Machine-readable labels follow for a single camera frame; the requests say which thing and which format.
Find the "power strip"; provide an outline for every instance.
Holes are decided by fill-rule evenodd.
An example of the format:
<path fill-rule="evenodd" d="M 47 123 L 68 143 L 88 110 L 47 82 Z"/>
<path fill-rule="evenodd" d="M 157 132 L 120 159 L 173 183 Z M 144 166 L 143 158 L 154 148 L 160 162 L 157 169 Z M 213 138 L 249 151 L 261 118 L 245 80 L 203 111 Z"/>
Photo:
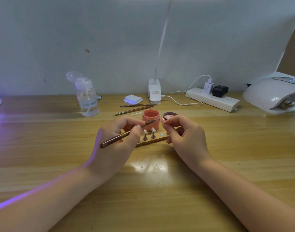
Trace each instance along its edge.
<path fill-rule="evenodd" d="M 217 107 L 219 109 L 222 109 L 224 111 L 232 112 L 236 111 L 237 105 L 240 102 L 240 100 L 222 96 L 222 97 L 215 97 L 212 94 L 205 94 L 203 93 L 203 89 L 199 88 L 192 88 L 190 90 L 186 91 L 186 97 L 189 98 L 195 98 L 199 101 L 202 101 L 205 104 L 211 105 L 213 107 Z"/>

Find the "hand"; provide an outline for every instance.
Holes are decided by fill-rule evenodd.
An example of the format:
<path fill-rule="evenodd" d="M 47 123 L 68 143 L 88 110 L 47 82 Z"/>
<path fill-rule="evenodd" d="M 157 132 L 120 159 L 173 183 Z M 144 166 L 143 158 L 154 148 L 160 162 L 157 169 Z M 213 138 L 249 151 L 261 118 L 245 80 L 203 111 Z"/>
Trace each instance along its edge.
<path fill-rule="evenodd" d="M 100 176 L 103 182 L 107 181 L 128 160 L 140 139 L 141 126 L 144 124 L 142 120 L 123 116 L 101 127 L 97 132 L 94 150 L 86 166 Z M 103 149 L 99 147 L 101 143 L 119 135 L 121 129 L 125 127 L 132 127 L 132 129 L 124 141 L 120 140 Z"/>
<path fill-rule="evenodd" d="M 166 121 L 162 119 L 161 122 L 170 136 L 167 143 L 173 144 L 178 155 L 194 172 L 202 162 L 212 159 L 207 148 L 204 129 L 194 121 L 178 115 Z"/>

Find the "forearm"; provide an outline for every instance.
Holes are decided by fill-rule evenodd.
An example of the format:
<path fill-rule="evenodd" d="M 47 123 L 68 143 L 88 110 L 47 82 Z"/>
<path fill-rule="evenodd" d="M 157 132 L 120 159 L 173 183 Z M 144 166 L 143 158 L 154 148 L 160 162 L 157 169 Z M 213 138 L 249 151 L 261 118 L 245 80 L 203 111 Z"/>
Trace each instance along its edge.
<path fill-rule="evenodd" d="M 243 176 L 214 160 L 195 172 L 250 232 L 295 232 L 295 209 Z"/>
<path fill-rule="evenodd" d="M 48 231 L 88 193 L 101 178 L 86 167 L 74 170 L 0 204 L 0 231 Z"/>

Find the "brown panel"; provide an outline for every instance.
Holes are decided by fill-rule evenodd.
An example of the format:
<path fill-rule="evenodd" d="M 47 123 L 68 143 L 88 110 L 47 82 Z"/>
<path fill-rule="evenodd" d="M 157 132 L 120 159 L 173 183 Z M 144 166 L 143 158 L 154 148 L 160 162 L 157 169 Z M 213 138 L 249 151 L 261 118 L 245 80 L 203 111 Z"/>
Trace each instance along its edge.
<path fill-rule="evenodd" d="M 295 76 L 295 30 L 287 44 L 278 72 Z"/>

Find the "black power adapter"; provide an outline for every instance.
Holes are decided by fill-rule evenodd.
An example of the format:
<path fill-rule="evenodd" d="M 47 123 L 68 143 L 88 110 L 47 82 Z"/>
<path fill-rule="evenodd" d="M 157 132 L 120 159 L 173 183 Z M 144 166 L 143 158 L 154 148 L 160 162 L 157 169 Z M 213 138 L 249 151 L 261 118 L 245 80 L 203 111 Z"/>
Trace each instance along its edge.
<path fill-rule="evenodd" d="M 212 95 L 215 97 L 222 97 L 226 93 L 228 93 L 228 87 L 224 85 L 217 85 L 212 89 Z"/>

